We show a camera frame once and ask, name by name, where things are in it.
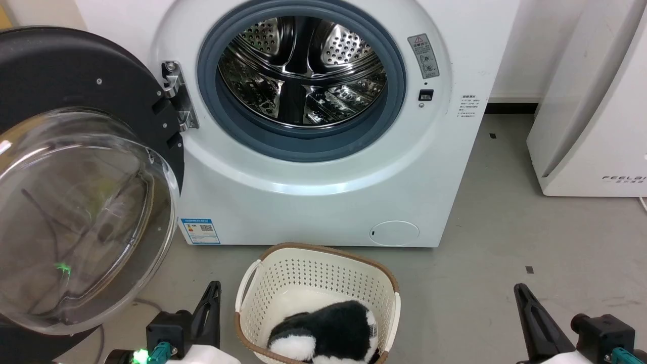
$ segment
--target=black and white plush toy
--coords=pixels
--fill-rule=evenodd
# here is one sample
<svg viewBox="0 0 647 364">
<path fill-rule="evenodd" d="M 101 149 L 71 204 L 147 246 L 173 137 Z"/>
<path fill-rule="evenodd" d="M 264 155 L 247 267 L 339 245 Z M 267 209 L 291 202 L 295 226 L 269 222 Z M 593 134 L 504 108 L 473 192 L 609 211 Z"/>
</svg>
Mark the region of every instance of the black and white plush toy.
<svg viewBox="0 0 647 364">
<path fill-rule="evenodd" d="M 375 316 L 346 301 L 286 317 L 270 334 L 268 348 L 313 364 L 368 364 L 379 358 Z"/>
</svg>

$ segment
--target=stainless steel drum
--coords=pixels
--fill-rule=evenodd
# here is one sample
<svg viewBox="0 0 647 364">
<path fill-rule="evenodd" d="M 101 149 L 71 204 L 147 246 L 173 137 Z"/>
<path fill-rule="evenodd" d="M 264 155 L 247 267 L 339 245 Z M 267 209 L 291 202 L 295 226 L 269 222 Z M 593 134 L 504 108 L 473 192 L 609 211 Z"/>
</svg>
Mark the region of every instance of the stainless steel drum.
<svg viewBox="0 0 647 364">
<path fill-rule="evenodd" d="M 219 71 L 246 108 L 289 128 L 330 128 L 365 111 L 386 86 L 360 34 L 313 17 L 253 24 L 223 53 Z"/>
</svg>

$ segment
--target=washing machine door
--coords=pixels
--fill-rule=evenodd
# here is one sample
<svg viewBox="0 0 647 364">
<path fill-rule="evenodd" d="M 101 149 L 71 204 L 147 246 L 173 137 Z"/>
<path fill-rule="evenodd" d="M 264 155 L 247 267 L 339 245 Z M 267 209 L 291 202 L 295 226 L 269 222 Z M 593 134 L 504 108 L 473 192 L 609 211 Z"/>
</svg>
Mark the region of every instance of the washing machine door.
<svg viewBox="0 0 647 364">
<path fill-rule="evenodd" d="M 150 280 L 184 173 L 179 114 L 164 95 L 101 37 L 0 33 L 0 315 L 74 334 Z"/>
</svg>

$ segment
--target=laundry basket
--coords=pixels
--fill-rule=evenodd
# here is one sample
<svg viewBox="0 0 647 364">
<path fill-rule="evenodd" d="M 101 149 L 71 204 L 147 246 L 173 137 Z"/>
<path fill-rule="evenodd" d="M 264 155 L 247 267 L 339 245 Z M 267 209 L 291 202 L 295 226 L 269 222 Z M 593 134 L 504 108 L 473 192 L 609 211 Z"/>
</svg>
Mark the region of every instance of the laundry basket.
<svg viewBox="0 0 647 364">
<path fill-rule="evenodd" d="M 302 364 L 266 349 L 272 329 L 295 313 L 353 299 L 375 315 L 377 363 L 383 363 L 400 320 L 400 293 L 393 274 L 378 262 L 336 249 L 275 245 L 247 269 L 238 288 L 234 319 L 238 338 L 265 363 Z"/>
</svg>

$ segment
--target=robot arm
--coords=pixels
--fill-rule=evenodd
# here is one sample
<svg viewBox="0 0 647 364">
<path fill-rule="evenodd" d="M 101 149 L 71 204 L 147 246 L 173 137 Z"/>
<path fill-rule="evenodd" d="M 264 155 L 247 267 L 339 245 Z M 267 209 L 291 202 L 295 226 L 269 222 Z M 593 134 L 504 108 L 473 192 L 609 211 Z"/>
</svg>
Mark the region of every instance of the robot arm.
<svg viewBox="0 0 647 364">
<path fill-rule="evenodd" d="M 645 352 L 633 349 L 635 330 L 616 317 L 575 315 L 571 329 L 580 337 L 574 347 L 528 286 L 515 285 L 514 296 L 529 357 L 519 363 L 644 364 Z"/>
<path fill-rule="evenodd" d="M 220 348 L 220 282 L 209 283 L 193 314 L 160 312 L 146 327 L 147 350 L 113 350 L 105 364 L 241 364 Z"/>
</svg>

